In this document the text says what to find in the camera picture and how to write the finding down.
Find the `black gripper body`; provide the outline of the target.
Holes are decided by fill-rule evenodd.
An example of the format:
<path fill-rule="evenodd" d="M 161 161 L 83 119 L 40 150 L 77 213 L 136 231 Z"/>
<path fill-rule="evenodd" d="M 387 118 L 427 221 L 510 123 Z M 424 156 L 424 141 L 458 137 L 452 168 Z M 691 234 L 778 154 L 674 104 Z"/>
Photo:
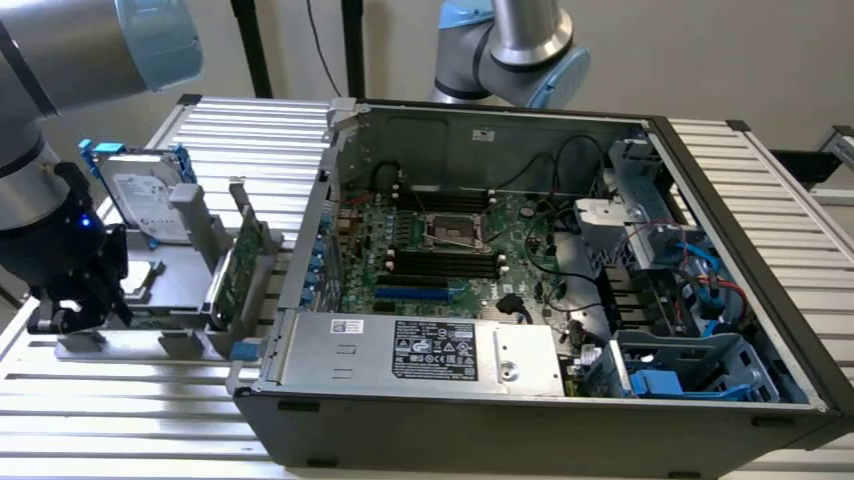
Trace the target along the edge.
<path fill-rule="evenodd" d="M 45 218 L 1 232 L 1 266 L 55 300 L 116 302 L 128 274 L 125 225 L 104 224 L 89 203 L 68 199 Z"/>

